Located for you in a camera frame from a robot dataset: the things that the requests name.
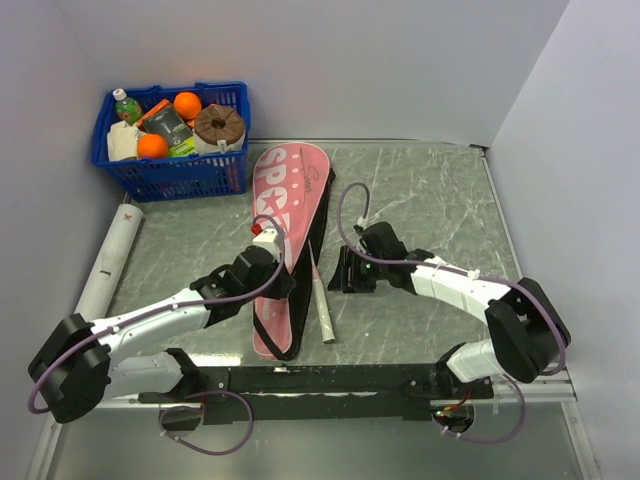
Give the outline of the pink racket bag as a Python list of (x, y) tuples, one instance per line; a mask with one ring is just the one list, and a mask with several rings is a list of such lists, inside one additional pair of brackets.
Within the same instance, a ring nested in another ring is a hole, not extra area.
[(296, 285), (283, 299), (254, 301), (253, 346), (269, 360), (290, 361), (301, 346), (313, 295), (312, 264), (319, 260), (334, 170), (320, 147), (289, 142), (256, 161), (253, 210), (272, 217), (285, 234), (285, 266)]

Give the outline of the white shuttlecock tube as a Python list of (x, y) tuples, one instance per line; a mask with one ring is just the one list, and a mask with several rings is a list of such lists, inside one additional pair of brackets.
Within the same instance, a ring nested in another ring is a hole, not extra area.
[(108, 311), (142, 219), (138, 207), (118, 206), (75, 309), (86, 321), (103, 318)]

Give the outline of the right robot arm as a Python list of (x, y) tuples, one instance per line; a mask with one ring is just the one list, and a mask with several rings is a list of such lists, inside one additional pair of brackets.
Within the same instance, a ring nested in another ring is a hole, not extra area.
[(458, 398), (472, 382), (494, 375), (531, 383), (569, 346), (566, 326), (536, 281), (509, 284), (455, 267), (429, 251), (407, 250), (387, 222), (356, 231), (360, 244), (341, 247), (329, 290), (372, 293), (385, 280), (451, 305), (488, 328), (487, 339), (454, 346), (440, 358), (436, 384), (444, 396)]

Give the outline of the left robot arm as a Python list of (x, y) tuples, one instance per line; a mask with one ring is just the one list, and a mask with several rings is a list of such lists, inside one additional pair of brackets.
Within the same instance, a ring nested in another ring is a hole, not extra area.
[(70, 423), (115, 397), (153, 394), (195, 402), (214, 388), (203, 368), (181, 348), (141, 356), (170, 337), (204, 330), (235, 317), (248, 303), (290, 302), (310, 270), (287, 267), (278, 251), (249, 246), (188, 287), (155, 304), (119, 316), (61, 320), (27, 371), (34, 386), (27, 409)]

